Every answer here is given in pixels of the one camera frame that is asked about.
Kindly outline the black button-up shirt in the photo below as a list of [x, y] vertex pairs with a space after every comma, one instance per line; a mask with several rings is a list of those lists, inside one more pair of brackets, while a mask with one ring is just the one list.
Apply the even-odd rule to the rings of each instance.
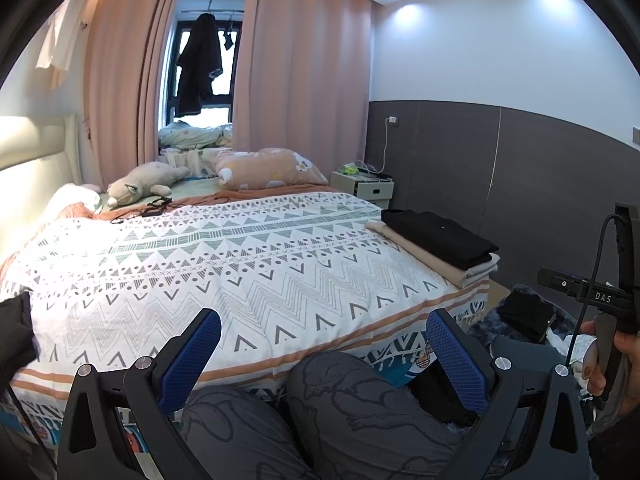
[[460, 270], [488, 263], [499, 250], [490, 240], [431, 211], [384, 209], [381, 220], [409, 242]]

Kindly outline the folded beige cloth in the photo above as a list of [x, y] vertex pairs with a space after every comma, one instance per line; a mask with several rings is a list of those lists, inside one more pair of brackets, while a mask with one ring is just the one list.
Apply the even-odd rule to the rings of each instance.
[[405, 237], [402, 237], [393, 231], [382, 221], [368, 221], [364, 226], [368, 230], [384, 236], [391, 242], [400, 246], [402, 249], [405, 249], [405, 251], [410, 255], [413, 255], [414, 258], [424, 263], [430, 269], [440, 274], [443, 278], [446, 278], [448, 282], [460, 289], [471, 286], [472, 284], [481, 281], [483, 278], [488, 278], [492, 272], [495, 272], [495, 270], [498, 269], [500, 257], [493, 252], [489, 254], [490, 259], [488, 262], [472, 266], [472, 268], [469, 268], [468, 270], [462, 270], [442, 259], [437, 258], [427, 250], [419, 247], [413, 242], [410, 242], [410, 240], [406, 240]]

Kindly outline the patterned white duvet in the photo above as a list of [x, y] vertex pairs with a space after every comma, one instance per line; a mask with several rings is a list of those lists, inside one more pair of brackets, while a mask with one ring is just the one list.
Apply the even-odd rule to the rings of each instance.
[[219, 314], [221, 337], [201, 386], [274, 400], [300, 359], [326, 350], [405, 385], [432, 360], [427, 315], [443, 308], [473, 321], [489, 282], [454, 284], [373, 232], [380, 214], [355, 196], [314, 191], [50, 222], [2, 270], [3, 297], [28, 293], [39, 350], [14, 376], [2, 422], [57, 445], [79, 367], [121, 370], [156, 356], [206, 308]]

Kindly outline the person grey patterned trousers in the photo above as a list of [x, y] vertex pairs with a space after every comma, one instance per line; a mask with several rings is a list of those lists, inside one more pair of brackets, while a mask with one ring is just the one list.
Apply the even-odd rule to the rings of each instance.
[[205, 388], [180, 434], [215, 479], [434, 479], [466, 436], [342, 352], [300, 361], [286, 404], [283, 417], [238, 387]]

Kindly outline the beige seal plush toy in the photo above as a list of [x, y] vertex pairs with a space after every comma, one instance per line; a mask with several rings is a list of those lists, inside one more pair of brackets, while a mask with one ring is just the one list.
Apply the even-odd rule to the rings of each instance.
[[170, 197], [171, 187], [190, 176], [188, 167], [166, 162], [147, 162], [107, 187], [106, 204], [110, 208], [128, 206], [150, 196]]

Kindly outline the peach cartoon pillow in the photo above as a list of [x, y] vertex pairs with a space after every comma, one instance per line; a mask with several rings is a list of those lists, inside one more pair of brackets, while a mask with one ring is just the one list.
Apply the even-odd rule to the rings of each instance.
[[287, 148], [220, 153], [213, 161], [213, 168], [220, 186], [228, 191], [329, 184], [313, 162]]

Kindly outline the folded black garment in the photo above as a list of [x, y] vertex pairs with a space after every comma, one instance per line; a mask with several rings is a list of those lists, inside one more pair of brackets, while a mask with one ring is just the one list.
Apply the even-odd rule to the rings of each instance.
[[1, 391], [14, 375], [38, 358], [29, 292], [2, 301], [0, 308]]

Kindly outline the white bedside cabinet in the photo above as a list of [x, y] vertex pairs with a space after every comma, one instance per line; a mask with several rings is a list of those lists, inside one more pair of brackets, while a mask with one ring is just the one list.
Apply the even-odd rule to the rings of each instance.
[[381, 209], [390, 206], [394, 194], [394, 181], [390, 178], [372, 177], [368, 174], [342, 174], [332, 171], [330, 187], [343, 193], [352, 194]]

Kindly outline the white pillow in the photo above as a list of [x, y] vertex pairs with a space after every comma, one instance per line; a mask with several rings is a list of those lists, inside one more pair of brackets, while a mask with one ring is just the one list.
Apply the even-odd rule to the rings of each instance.
[[75, 204], [84, 205], [92, 212], [99, 211], [102, 207], [101, 189], [93, 184], [66, 183], [52, 195], [44, 212], [57, 216], [67, 206]]

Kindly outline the crumpled light green blanket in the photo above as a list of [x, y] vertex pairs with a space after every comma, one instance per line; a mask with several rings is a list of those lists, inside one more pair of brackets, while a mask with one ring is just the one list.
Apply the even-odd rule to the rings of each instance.
[[200, 148], [224, 148], [232, 142], [233, 125], [194, 127], [182, 120], [160, 128], [158, 142], [162, 148], [199, 150]]

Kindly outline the cream padded headboard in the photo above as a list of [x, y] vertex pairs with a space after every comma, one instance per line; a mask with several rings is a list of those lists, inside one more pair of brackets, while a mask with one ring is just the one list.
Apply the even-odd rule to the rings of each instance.
[[59, 188], [81, 182], [76, 116], [3, 116], [2, 255], [30, 237]]

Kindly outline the black hanging jacket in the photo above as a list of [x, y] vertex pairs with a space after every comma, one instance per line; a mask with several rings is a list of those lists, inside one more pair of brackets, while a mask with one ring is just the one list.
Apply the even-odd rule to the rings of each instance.
[[222, 68], [218, 24], [213, 14], [201, 14], [192, 24], [177, 65], [181, 68], [175, 115], [197, 115], [214, 94], [212, 82]]

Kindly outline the pink curtain right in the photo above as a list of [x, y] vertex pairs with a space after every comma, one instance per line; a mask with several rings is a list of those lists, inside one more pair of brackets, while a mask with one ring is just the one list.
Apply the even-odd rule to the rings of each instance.
[[289, 148], [324, 174], [363, 153], [371, 0], [245, 0], [233, 146]]

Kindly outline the pink curtain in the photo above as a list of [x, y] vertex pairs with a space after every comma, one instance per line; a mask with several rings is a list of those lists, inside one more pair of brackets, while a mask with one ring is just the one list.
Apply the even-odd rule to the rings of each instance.
[[324, 174], [363, 153], [371, 0], [245, 0], [233, 146], [289, 148]]
[[84, 68], [84, 110], [100, 183], [158, 154], [163, 62], [177, 0], [98, 0]]

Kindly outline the pink curtain left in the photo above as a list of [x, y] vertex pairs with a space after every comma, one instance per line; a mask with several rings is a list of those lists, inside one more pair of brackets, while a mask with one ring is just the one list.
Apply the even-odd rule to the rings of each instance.
[[177, 0], [98, 0], [84, 68], [84, 110], [100, 183], [158, 154], [163, 62]]

